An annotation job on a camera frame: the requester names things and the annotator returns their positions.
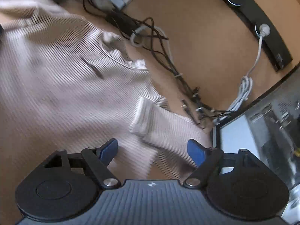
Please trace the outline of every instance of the cable connector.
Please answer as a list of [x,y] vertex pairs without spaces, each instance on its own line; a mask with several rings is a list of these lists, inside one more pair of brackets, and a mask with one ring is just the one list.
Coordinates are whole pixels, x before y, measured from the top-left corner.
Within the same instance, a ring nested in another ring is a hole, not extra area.
[[259,27],[259,36],[265,37],[270,34],[271,30],[270,27],[267,24],[262,24]]

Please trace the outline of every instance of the garment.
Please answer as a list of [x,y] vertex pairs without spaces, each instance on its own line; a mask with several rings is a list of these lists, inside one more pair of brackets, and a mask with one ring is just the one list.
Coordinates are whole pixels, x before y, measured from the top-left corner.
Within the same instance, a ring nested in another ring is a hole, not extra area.
[[2,25],[2,225],[18,218],[16,186],[56,149],[76,153],[116,138],[109,169],[120,180],[146,179],[153,163],[169,178],[193,171],[187,141],[207,146],[207,136],[169,111],[120,36],[48,0],[1,0],[0,9],[22,18]]

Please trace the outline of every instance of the white logo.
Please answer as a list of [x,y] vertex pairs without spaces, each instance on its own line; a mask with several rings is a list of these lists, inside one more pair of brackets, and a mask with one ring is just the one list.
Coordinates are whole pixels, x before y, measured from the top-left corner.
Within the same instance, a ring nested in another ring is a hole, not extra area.
[[156,183],[151,182],[151,183],[149,183],[148,185],[149,185],[150,187],[154,187],[154,186],[156,185]]

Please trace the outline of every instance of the white plug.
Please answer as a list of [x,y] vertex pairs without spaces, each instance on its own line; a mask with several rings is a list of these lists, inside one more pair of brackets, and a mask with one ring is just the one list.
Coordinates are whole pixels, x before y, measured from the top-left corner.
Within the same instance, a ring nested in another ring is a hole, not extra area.
[[259,36],[265,37],[270,34],[270,27],[267,24],[262,24],[259,27]]

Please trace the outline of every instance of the gray ribbed panel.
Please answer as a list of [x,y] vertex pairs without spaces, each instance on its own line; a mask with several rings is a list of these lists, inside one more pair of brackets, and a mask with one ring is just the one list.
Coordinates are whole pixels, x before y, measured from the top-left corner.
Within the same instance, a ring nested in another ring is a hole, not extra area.
[[[24,219],[19,225],[42,223]],[[53,225],[284,225],[276,217],[245,222],[218,212],[198,190],[186,189],[177,180],[128,180],[117,190],[105,191],[86,213]]]

